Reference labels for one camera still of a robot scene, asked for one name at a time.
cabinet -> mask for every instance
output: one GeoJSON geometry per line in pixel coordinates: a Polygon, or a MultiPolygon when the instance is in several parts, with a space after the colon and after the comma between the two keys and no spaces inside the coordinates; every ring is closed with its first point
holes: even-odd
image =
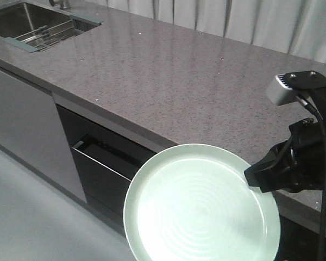
{"type": "Polygon", "coordinates": [[[51,93],[1,69],[0,146],[85,201],[51,93]]]}

black drawer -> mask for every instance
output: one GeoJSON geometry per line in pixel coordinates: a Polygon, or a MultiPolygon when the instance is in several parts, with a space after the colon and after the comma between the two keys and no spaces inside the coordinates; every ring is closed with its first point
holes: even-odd
{"type": "Polygon", "coordinates": [[[57,108],[88,204],[122,222],[129,184],[155,153],[64,107],[57,108]]]}

ceramic plate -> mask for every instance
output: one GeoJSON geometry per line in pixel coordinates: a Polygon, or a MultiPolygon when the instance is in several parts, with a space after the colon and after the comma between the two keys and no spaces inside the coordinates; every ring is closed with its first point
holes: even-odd
{"type": "Polygon", "coordinates": [[[124,204],[138,261],[269,261],[280,240],[278,208],[250,188],[249,164],[221,148],[166,149],[139,169],[124,204]]]}

black cable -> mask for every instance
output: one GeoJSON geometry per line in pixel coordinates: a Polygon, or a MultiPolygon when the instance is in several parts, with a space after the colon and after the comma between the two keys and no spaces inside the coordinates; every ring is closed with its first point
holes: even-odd
{"type": "Polygon", "coordinates": [[[325,154],[325,176],[324,184],[321,197],[321,210],[320,210],[320,229],[319,229],[319,243],[317,252],[317,261],[323,261],[324,249],[325,249],[325,235],[326,235],[326,127],[324,125],[323,119],[317,109],[303,96],[297,95],[298,102],[308,110],[312,115],[314,115],[319,122],[321,133],[322,133],[322,143],[324,146],[325,154]]]}

stainless steel sink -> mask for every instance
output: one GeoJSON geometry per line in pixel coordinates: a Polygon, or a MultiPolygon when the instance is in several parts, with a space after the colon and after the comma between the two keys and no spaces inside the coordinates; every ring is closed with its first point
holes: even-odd
{"type": "Polygon", "coordinates": [[[29,52],[43,51],[100,24],[92,17],[60,13],[26,2],[0,9],[0,36],[29,52]]]}

